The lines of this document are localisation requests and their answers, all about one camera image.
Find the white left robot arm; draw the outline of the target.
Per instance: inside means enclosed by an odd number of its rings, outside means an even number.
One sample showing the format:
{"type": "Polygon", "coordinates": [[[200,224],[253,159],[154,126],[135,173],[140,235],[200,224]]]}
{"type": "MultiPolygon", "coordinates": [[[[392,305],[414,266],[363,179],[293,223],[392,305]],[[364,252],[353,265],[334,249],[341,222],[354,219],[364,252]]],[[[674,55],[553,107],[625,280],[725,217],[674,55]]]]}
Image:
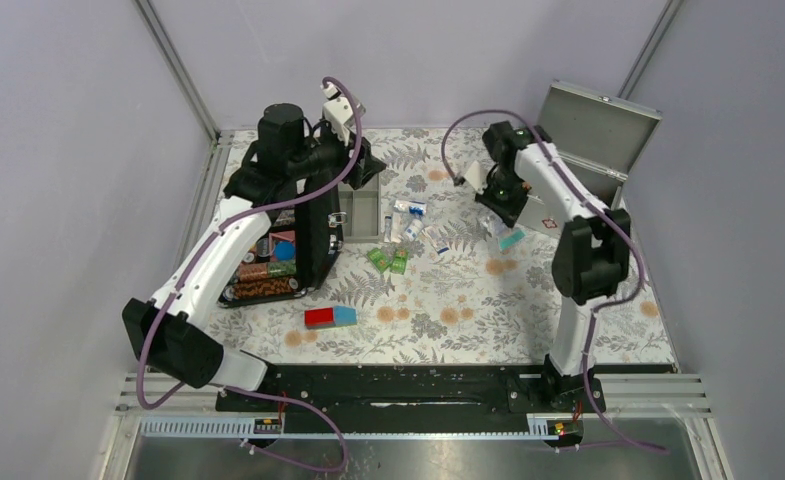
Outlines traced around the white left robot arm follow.
{"type": "Polygon", "coordinates": [[[324,103],[316,124],[291,103],[265,109],[257,139],[187,258],[150,298],[131,299],[123,309],[140,371],[154,368],[194,388],[238,388],[256,411],[275,404],[279,387],[266,376],[268,364],[214,339],[210,314],[234,285],[243,305],[302,297],[322,285],[345,240],[348,211],[339,186],[359,189],[384,169],[360,129],[364,112],[361,102],[341,96],[324,103]],[[239,280],[246,256],[285,230],[279,223],[285,213],[293,217],[287,230],[295,255],[263,262],[283,274],[239,280]]]}

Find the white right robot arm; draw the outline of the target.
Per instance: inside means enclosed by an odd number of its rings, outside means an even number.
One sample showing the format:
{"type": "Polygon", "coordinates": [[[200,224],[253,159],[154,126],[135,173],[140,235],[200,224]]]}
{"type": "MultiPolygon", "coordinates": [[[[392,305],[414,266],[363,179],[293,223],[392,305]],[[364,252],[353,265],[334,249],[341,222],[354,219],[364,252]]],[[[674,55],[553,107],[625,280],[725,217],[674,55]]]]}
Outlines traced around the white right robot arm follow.
{"type": "Polygon", "coordinates": [[[482,140],[494,165],[476,201],[513,227],[535,193],[557,228],[551,272],[562,306],[538,397],[551,410],[565,412],[592,384],[596,325],[591,303],[613,297],[628,276],[631,219],[623,209],[608,208],[583,185],[541,128],[516,129],[507,121],[497,122],[482,140]]]}

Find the black case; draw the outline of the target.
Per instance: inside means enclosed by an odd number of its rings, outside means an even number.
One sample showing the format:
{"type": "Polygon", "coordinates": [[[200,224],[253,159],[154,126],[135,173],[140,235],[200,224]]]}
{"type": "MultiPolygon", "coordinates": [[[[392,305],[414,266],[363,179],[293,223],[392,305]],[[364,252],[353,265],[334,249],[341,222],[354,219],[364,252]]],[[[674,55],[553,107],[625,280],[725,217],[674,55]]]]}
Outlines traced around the black case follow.
{"type": "MultiPolygon", "coordinates": [[[[224,193],[262,205],[301,198],[327,185],[348,161],[347,148],[338,140],[255,140],[224,193]]],[[[337,188],[266,212],[271,225],[234,263],[219,304],[235,308],[283,301],[319,288],[341,250],[340,212],[337,188]]]]}

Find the grey plastic tray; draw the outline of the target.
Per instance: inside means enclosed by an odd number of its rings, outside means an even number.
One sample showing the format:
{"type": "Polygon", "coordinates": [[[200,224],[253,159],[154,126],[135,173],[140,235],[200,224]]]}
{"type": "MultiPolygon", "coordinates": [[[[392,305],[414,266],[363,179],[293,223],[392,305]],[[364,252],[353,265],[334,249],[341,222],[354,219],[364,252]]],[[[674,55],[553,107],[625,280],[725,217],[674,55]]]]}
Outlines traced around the grey plastic tray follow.
{"type": "Polygon", "coordinates": [[[347,214],[344,239],[351,243],[378,243],[381,238],[381,182],[375,176],[360,189],[338,188],[340,207],[347,214]]]}

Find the clear bag teal item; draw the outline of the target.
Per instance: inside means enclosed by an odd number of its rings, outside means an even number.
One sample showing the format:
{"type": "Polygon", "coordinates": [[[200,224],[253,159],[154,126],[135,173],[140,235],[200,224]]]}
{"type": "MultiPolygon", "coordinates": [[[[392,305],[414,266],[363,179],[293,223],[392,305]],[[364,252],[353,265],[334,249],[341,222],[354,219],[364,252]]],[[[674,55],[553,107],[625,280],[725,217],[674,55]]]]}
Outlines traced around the clear bag teal item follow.
{"type": "Polygon", "coordinates": [[[500,252],[513,248],[525,238],[524,231],[516,227],[508,227],[501,219],[489,220],[486,228],[500,252]]]}

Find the white bandage roll blue label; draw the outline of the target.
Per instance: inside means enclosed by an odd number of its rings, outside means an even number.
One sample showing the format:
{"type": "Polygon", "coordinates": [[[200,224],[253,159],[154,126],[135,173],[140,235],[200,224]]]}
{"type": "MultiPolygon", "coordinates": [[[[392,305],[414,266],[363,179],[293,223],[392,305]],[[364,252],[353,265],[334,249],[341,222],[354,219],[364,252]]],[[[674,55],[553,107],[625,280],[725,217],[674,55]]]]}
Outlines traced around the white bandage roll blue label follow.
{"type": "Polygon", "coordinates": [[[393,209],[396,212],[407,213],[416,216],[424,216],[426,214],[426,207],[427,205],[424,202],[409,200],[396,200],[393,204],[393,209]]]}

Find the grey metal box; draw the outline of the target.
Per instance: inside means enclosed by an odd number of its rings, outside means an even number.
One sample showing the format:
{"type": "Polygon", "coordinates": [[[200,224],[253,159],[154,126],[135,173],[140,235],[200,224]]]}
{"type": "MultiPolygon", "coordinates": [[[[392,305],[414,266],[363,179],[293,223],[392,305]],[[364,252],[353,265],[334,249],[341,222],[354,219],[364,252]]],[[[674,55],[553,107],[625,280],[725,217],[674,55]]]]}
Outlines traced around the grey metal box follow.
{"type": "Polygon", "coordinates": [[[662,114],[564,81],[553,82],[537,119],[578,180],[610,209],[622,206],[624,184],[662,114]]]}

